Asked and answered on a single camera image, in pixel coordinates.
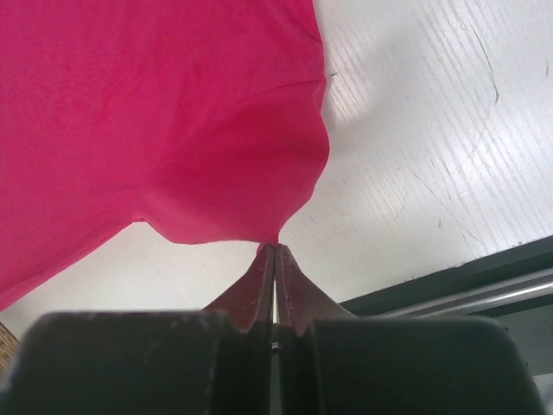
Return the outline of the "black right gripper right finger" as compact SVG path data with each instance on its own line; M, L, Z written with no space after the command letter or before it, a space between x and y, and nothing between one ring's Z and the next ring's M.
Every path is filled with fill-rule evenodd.
M286 414L542 414L514 342L472 316L357 317L275 253Z

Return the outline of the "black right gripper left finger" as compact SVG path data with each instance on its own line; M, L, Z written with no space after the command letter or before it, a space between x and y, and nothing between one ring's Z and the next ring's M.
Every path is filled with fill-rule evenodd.
M266 414L275 250L199 311L40 317L1 379L4 414Z

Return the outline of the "wicker basket with cloth liner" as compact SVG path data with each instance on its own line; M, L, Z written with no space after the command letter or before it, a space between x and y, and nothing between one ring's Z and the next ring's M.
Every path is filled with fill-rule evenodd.
M10 358L14 355L18 340L0 323L0 374L7 368Z

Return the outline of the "pink t shirt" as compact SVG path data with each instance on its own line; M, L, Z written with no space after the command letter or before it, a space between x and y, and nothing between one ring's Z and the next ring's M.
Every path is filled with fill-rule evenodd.
M4 1L1 305L134 222L276 244L329 155L310 1Z

